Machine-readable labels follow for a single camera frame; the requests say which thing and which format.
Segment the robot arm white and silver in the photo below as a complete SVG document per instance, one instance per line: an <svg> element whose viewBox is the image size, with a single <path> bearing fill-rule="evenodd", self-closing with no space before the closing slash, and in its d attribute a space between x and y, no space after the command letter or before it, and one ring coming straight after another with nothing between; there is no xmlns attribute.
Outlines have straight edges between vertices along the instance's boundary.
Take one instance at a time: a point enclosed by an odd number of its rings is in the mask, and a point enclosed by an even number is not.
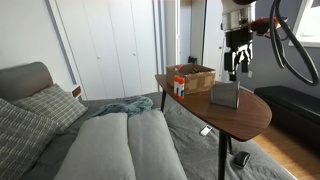
<svg viewBox="0 0 320 180"><path fill-rule="evenodd" d="M221 29L225 33L228 52L224 53L224 70L230 81L236 81L239 65L247 73L253 58L253 32L249 25L255 19L255 0L221 0L223 5Z"/></svg>

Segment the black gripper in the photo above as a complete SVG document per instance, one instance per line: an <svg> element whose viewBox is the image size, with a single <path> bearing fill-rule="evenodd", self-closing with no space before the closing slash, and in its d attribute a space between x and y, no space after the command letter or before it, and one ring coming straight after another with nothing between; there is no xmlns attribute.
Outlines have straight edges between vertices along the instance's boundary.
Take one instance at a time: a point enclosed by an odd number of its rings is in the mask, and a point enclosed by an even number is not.
<svg viewBox="0 0 320 180"><path fill-rule="evenodd" d="M242 67L242 73L249 72L253 33L248 28L243 28L226 32L225 35L229 51L224 54L224 69L229 73L229 80L236 81L236 70L239 65Z"/></svg>

